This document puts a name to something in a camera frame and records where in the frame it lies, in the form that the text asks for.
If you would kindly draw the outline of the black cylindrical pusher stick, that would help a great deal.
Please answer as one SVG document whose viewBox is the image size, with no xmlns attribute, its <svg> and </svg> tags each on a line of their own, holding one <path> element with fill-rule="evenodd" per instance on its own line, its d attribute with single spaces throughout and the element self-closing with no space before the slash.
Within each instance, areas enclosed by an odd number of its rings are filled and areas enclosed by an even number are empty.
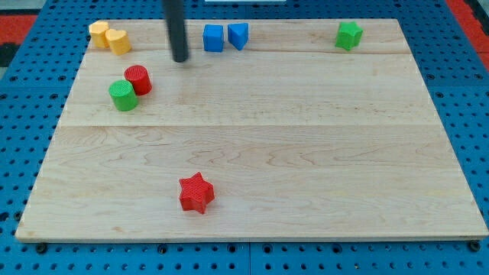
<svg viewBox="0 0 489 275">
<path fill-rule="evenodd" d="M 189 48 L 183 0 L 163 0 L 162 6 L 173 61 L 184 63 L 189 59 Z"/>
</svg>

